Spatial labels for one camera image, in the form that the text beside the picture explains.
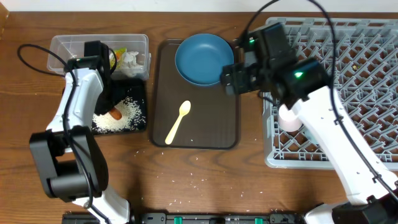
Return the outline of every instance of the wooden table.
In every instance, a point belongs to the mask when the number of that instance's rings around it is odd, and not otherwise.
[[[333,17],[398,18],[398,14],[343,14]],[[44,131],[59,106],[65,86],[24,66],[16,56],[23,43],[49,48],[62,34],[146,34],[152,53],[147,96],[153,92],[157,48],[164,39],[197,33],[234,39],[252,13],[12,12],[0,40],[0,223],[60,223],[66,211],[83,211],[49,199],[29,150],[32,133]],[[319,13],[264,13],[321,17]],[[26,50],[32,65],[45,69],[47,55]],[[109,183],[138,212],[269,213],[304,212],[314,205],[344,201],[334,171],[271,169],[264,163],[262,103],[255,93],[241,96],[241,140],[230,151],[164,149],[148,133],[96,138],[109,167]]]

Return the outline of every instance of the white wall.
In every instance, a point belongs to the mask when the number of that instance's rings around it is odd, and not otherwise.
[[[270,0],[0,0],[9,11],[248,12]],[[318,0],[330,12],[398,12],[398,0]],[[306,0],[283,0],[266,11],[318,11]]]

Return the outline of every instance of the yellow spoon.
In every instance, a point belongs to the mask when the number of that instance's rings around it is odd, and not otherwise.
[[[187,115],[189,113],[189,110],[191,109],[191,102],[184,101],[181,106],[180,106],[180,116],[178,116],[177,120],[175,121],[172,129],[170,130],[169,134],[166,137],[166,144],[171,144],[175,133],[177,132],[178,126],[180,125],[181,119],[182,117],[184,117],[185,115]]]

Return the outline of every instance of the green clip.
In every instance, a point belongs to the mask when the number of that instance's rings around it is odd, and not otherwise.
[[[174,224],[182,224],[182,217],[174,217]]]
[[[255,218],[254,219],[254,224],[262,224],[262,218]]]

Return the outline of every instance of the dish rack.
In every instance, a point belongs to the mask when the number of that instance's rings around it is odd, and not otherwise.
[[[315,57],[330,73],[333,47],[325,19],[271,17],[266,24],[276,22],[284,24],[298,59]],[[387,168],[398,170],[398,20],[332,19],[332,23],[337,39],[334,84],[345,110]],[[265,100],[263,104],[269,167],[333,169],[305,126],[292,133],[283,131],[277,122],[278,108]]]

